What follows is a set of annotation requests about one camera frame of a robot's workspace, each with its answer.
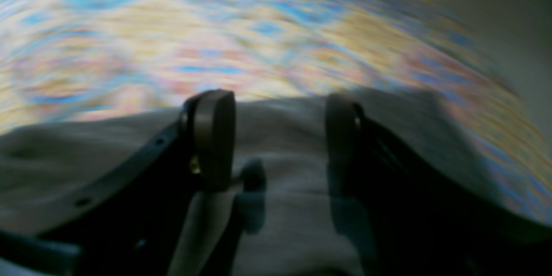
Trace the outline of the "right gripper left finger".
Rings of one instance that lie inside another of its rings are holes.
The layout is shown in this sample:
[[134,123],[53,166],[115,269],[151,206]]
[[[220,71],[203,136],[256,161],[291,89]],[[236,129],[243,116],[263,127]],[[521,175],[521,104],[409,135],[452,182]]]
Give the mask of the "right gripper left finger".
[[164,276],[195,194],[225,191],[233,91],[187,99],[177,119],[81,189],[1,216],[1,258],[56,276]]

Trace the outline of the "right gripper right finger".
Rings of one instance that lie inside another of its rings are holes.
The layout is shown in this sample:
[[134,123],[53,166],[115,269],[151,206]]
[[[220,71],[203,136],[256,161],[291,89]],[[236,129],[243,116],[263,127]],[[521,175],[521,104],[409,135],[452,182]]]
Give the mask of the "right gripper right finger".
[[336,231],[370,276],[549,276],[551,227],[454,182],[361,105],[329,95],[328,182]]

